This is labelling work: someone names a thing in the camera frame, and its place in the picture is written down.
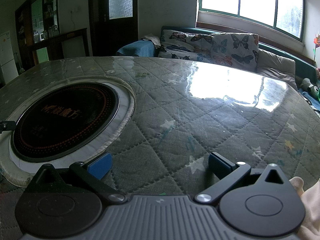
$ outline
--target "window frame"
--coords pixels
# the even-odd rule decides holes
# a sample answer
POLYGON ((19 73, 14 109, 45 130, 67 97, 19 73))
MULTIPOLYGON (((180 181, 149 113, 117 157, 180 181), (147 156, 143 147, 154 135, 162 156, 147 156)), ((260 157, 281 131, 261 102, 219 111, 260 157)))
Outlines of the window frame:
POLYGON ((305 26, 306 0, 302 0, 302 3, 303 3, 303 5, 302 5, 302 24, 301 24, 300 37, 296 37, 296 36, 292 35, 291 33, 286 32, 286 31, 276 27, 277 16, 278 16, 278 0, 276 0, 275 18, 274 18, 273 26, 256 21, 256 20, 253 20, 253 19, 250 19, 250 18, 247 18, 247 17, 240 16, 240 2, 241 2, 241 0, 239 0, 239 4, 238 4, 238 14, 232 14, 232 13, 228 13, 228 12, 216 11, 216 10, 211 10, 211 9, 204 9, 204 8, 202 8, 202 0, 199 0, 199 11, 214 12, 214 13, 229 15, 229 16, 237 17, 237 18, 244 19, 247 21, 251 21, 251 22, 269 27, 273 30, 279 31, 279 32, 291 37, 291 38, 294 38, 297 41, 302 42, 303 34, 304 34, 304 26, 305 26))

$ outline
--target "refrigerator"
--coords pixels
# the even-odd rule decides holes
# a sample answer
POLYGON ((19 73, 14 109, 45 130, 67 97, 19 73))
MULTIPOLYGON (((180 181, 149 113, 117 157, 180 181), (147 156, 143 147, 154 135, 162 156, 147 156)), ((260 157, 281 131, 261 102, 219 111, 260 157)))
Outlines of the refrigerator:
POLYGON ((13 58, 10 32, 0 35, 0 82, 2 85, 8 84, 18 76, 16 63, 13 58))

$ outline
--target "dark wooden door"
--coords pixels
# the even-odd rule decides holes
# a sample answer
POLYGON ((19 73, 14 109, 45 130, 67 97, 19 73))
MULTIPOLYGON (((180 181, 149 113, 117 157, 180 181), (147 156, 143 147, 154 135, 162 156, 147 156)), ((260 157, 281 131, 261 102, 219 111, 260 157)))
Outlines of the dark wooden door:
POLYGON ((92 52, 114 56, 138 40, 138 0, 89 0, 92 52))

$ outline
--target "gray quilted tablecloth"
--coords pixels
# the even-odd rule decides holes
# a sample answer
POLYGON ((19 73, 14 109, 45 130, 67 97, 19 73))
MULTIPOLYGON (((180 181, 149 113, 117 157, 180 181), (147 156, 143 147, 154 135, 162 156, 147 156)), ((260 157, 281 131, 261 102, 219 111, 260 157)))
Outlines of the gray quilted tablecloth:
MULTIPOLYGON (((277 163, 305 189, 320 176, 320 119, 286 83, 224 66, 144 57, 87 57, 40 64, 0 89, 0 120, 50 83, 116 76, 136 93, 136 108, 109 147, 103 181, 133 194, 194 195, 217 181, 207 170, 217 152, 264 168, 277 163)), ((0 239, 21 235, 14 207, 23 189, 0 184, 0 239)))

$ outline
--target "beige cushion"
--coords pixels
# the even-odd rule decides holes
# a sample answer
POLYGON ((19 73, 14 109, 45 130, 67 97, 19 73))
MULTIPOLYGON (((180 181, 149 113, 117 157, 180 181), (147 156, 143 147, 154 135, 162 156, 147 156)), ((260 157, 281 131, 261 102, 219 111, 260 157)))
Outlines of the beige cushion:
POLYGON ((298 90, 297 84, 292 76, 283 74, 280 71, 273 68, 257 68, 257 73, 263 76, 272 77, 277 80, 286 82, 288 85, 292 86, 295 90, 298 90))
POLYGON ((259 49, 257 73, 282 80, 297 90, 295 82, 296 63, 292 59, 259 49))

